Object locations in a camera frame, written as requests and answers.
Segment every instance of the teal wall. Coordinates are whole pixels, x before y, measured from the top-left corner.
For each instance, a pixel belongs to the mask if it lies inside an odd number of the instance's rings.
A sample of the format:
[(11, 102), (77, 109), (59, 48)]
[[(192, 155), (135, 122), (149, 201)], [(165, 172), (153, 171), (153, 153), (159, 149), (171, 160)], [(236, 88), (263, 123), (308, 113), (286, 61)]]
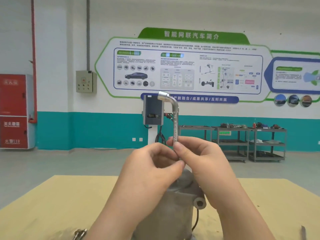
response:
[[(278, 124), (288, 130), (288, 151), (320, 151), (320, 120), (281, 119), (220, 116), (179, 116), (180, 125), (220, 125), (233, 123), (251, 126), (262, 122), (269, 126)], [(162, 132), (172, 136), (173, 125), (164, 119)], [(203, 131), (184, 130), (182, 135), (203, 138)], [(271, 139), (271, 134), (260, 132), (258, 138)], [(283, 140), (283, 133), (276, 133), (276, 140)], [(38, 112), (37, 146), (39, 149), (70, 150), (72, 148), (140, 148), (148, 142), (148, 130), (142, 124), (141, 114), (129, 113), (78, 113)]]

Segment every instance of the yellow table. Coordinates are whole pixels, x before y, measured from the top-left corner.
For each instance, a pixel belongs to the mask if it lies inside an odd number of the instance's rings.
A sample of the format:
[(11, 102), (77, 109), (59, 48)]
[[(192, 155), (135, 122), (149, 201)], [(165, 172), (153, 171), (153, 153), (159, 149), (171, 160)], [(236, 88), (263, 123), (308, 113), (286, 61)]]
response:
[[(1, 240), (71, 240), (90, 228), (117, 180), (115, 176), (53, 176), (0, 210)], [(320, 238), (320, 197), (286, 179), (240, 179), (278, 240)], [(222, 239), (215, 209), (200, 210), (198, 240)]]

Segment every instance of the car image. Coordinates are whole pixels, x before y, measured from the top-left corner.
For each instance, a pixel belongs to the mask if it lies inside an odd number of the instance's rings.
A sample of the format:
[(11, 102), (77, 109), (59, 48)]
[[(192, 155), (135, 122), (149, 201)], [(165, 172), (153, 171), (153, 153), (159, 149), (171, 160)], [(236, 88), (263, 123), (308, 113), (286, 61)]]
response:
[(145, 74), (145, 73), (142, 73), (142, 72), (134, 72), (134, 73), (132, 73), (132, 74), (127, 74), (127, 75), (125, 75), (124, 76), (126, 79), (142, 79), (142, 80), (144, 80), (144, 79), (146, 79), (146, 78), (148, 78), (148, 75), (147, 74)]

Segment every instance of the circular picture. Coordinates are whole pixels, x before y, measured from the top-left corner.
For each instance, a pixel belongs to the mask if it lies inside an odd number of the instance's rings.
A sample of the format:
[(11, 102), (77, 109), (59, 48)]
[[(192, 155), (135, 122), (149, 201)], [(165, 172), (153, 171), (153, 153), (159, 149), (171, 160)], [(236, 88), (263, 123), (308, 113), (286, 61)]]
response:
[(290, 95), (288, 97), (288, 104), (290, 107), (295, 107), (298, 105), (300, 99), (297, 95)]
[(312, 104), (312, 98), (309, 95), (305, 95), (301, 98), (300, 103), (303, 107), (308, 108)]
[(277, 106), (282, 106), (286, 103), (287, 98), (283, 94), (278, 94), (277, 96), (274, 97), (274, 104)]

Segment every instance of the bolt hole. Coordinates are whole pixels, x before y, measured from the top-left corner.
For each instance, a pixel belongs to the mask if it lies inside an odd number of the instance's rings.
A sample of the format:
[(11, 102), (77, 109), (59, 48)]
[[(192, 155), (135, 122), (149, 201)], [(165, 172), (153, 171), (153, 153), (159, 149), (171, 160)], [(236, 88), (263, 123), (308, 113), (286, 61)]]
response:
[(203, 206), (203, 202), (202, 201), (197, 201), (197, 206), (202, 207)]

